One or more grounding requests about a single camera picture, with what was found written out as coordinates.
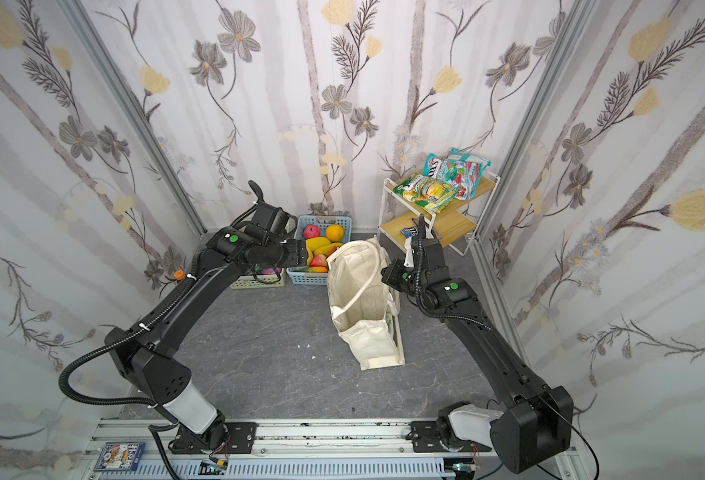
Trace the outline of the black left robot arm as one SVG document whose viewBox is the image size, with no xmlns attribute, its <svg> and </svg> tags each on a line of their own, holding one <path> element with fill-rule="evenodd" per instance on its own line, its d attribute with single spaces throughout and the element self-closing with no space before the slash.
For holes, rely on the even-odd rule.
<svg viewBox="0 0 705 480">
<path fill-rule="evenodd" d="M 190 368 L 174 358 L 192 327 L 240 277 L 256 268 L 306 265 L 308 248 L 302 240 L 284 239 L 256 227 L 224 227 L 198 250 L 176 288 L 132 327 L 114 328 L 104 346 L 84 354 L 60 372 L 60 391 L 75 402 L 114 406 L 140 404 L 156 410 L 178 426 L 184 452 L 214 453 L 230 439 L 224 414 L 192 382 Z M 88 362 L 110 356 L 118 373 L 138 395 L 97 398 L 76 391 L 70 376 Z"/>
</svg>

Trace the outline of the cream canvas tote bag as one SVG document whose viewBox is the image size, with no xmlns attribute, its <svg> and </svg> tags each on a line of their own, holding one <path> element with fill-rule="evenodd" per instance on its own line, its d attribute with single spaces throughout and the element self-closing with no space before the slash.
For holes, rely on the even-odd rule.
<svg viewBox="0 0 705 480">
<path fill-rule="evenodd" d="M 328 259 L 332 323 L 363 371 L 405 364 L 399 293 L 381 280 L 389 264 L 375 237 L 350 241 Z"/>
</svg>

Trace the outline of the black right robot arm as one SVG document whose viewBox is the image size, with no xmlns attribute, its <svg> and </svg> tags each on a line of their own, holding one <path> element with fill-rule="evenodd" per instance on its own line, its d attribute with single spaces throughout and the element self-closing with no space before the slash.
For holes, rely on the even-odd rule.
<svg viewBox="0 0 705 480">
<path fill-rule="evenodd" d="M 417 271 L 401 260 L 381 270 L 382 282 L 420 301 L 423 315 L 440 320 L 468 350 L 492 387 L 501 411 L 455 404 L 439 414 L 447 440 L 493 448 L 520 474 L 570 448 L 573 400 L 549 387 L 492 325 L 475 292 L 448 270 Z"/>
</svg>

